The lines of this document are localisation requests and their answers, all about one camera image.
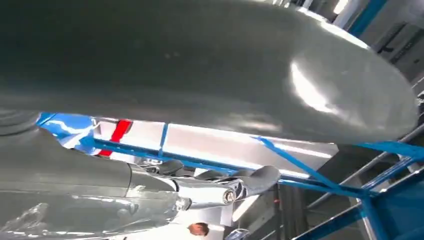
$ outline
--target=ceiling light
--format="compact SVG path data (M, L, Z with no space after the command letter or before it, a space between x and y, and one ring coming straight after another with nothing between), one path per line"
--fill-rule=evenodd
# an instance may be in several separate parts
M289 175L289 176L304 178L304 179L307 179L310 176L309 174L306 174L306 173L300 173L300 172L297 172L297 171L290 171L290 170L286 170L286 169L280 169L279 172L281 174L284 174L284 175Z
M284 144L275 144L275 146L279 149L286 150L286 151L289 151L289 152L295 152L295 153L299 153L299 154L306 154L306 155L311 155L311 156L325 158L325 159L329 159L329 158L332 157L332 155L330 155L328 153L308 150L308 149L295 147L295 146L289 146L289 145L284 145Z
M348 5L348 2L349 0L339 0L333 12L335 14L340 14L343 11L343 9L345 9L346 5Z
M223 231L225 230L225 227L220 226L220 225L212 225L212 224L208 224L208 225L207 225L207 227L208 227L210 230L213 230L213 231L223 232Z
M232 214L232 221L237 222L239 218L246 212L247 209L258 199L259 195L254 195L246 198L240 206Z

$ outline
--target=blue metal scaffolding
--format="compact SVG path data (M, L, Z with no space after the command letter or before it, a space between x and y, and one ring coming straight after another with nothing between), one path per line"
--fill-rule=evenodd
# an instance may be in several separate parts
M46 119L39 121L39 125L42 126L48 123L52 117L52 115L47 114L45 117ZM410 140L413 136L419 134L422 129L424 129L424 127L420 126L414 132L401 139L401 142ZM189 167L215 170L228 174L241 169L239 166L231 165L230 163L219 163L211 159L200 159L166 152L163 147L166 142L167 131L168 124L165 124L160 140L160 148L157 150L96 139L93 138L92 134L82 138L80 142L82 145L89 148L110 150L117 153L164 162L177 159L181 160L184 165ZM268 148L270 151L288 160L311 176L310 178L301 178L282 174L279 181L280 184L360 199L360 203L356 206L310 229L298 236L296 240L320 239L364 217L368 218L378 240L424 239L424 218L422 217L424 216L424 206L422 206L424 203L423 169L416 170L398 183L385 189L383 192L373 191L379 184L392 179L408 166L424 159L423 147L401 142L359 144L359 146L362 147L384 151L384 153L381 154L382 156L380 155L378 157L380 159L388 154L399 154L404 156L404 158L361 188L355 188L332 182L302 163L302 161L290 155L288 152L274 146L274 144L266 138L256 137L256 139L258 140L258 144L262 144L265 148Z

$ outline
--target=blue frame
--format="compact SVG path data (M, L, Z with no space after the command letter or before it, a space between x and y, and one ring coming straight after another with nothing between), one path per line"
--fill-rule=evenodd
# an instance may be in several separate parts
M80 122L69 123L69 121L79 120ZM39 126L47 128L51 132L58 132L57 124L55 128L52 128L51 123L63 123L67 129L84 129L90 123L91 119L89 117L84 118L80 115L67 115L62 113L45 113L42 118L38 121ZM127 144L122 144L118 142L111 142L108 140L96 139L93 137L93 134L88 134L80 140L81 149L102 149L102 150L111 150L113 152L150 158L161 161L169 161L173 159L178 159L182 161L185 166L194 167L194 168L203 168L208 170L215 170L227 174L234 173L240 169L243 169L240 166L232 165L230 163L221 163L217 162L214 159L201 159L192 156L175 154L172 152L166 152L163 149L163 146L166 141L168 124L166 123L163 126L162 136L160 140L159 149L149 149L143 147L137 147ZM61 138L67 138L65 129L59 131L59 135L55 135L61 140ZM308 167L306 164L302 163L299 159L290 155L286 151L276 147L271 141L263 137L255 137L258 140L258 144L264 145L270 151L273 151L282 158L288 160L292 164L304 170L306 173L310 174L310 178L301 178L291 175L281 175L279 184L289 185L298 188L304 188L314 191L320 191L325 193L332 193L336 195L346 196L357 198L361 200L361 203L355 207L348 209L347 211L339 214L338 216L332 217L329 221L319 225L308 232L298 236L297 240L315 240L320 239L334 231L337 231L347 225L363 218L367 217L375 236L378 240L392 240L397 236L402 236L401 239L415 240L415 239L424 239L424 219L421 220L421 216L424 215L424 207L421 207L421 204L424 203L424 173L422 171L417 171L406 180L402 181L397 186L390 188L387 192L374 192L376 186L382 182L393 178L399 172L405 170L409 165L421 161L424 159L424 148L419 146L412 146L405 143L399 142L379 142L379 143L362 143L359 144L361 147L371 148L379 151L385 151L393 154L400 154L403 156L408 156L403 160L399 161L390 169L384 171L382 174L365 184L362 188L348 187L344 185L337 184L330 181L325 176L316 172L312 168ZM402 189L408 189L411 185L414 185L412 190L423 192L422 197L419 200L408 196L406 200L403 200L404 196L402 195ZM408 207L414 206L414 213L410 215L400 216L399 219L413 217L415 218L413 227L408 224L403 226L402 222L396 221L399 215L403 215L404 212L399 206L407 205ZM387 225L398 225L396 231L392 228L387 228Z
M167 135L168 125L165 124L162 133L162 139L160 142L160 149L147 149L142 147L135 147L130 145L125 145L122 143L110 142L105 140L94 139L95 148L112 150L114 152L129 154L139 157L152 158L162 161L169 161L172 159L181 160L184 165L195 168L203 168L208 170L215 170L219 172L224 172L231 174L235 171L242 169L239 166L231 165L227 163L218 163L213 159L200 159L191 156L184 156L179 154L174 154L171 152L163 151L163 145ZM400 154L404 156L409 156L397 164L395 164L390 169L386 170L375 179L368 182L362 188L347 187L330 181L325 176L316 172L312 168L308 167L300 160L290 155L286 151L277 148L272 142L263 137L256 137L258 142L262 143L266 148L274 153L278 154L282 158L288 160L292 164L301 168L305 172L309 173L316 180L295 177L290 175L281 175L279 184L289 185L298 188L304 188L309 190L315 190L320 192L332 193L346 197L358 198L361 200L361 204L357 207L350 209L343 214L332 218L330 221L326 222L322 226L316 227L307 233L299 236L298 240L314 240L322 238L334 231L337 231L363 217L367 217L371 227L374 231L374 234L378 240L390 240L387 234L387 230L384 227L384 223L381 220L380 214L376 211L376 203L374 198L379 197L381 194L373 192L372 189L383 183L384 181L393 178L402 170L405 170L409 165L416 163L424 158L424 148L419 146L412 146L405 143L399 142L379 142L379 143L363 143L359 146L371 148L380 151L386 151L389 153Z

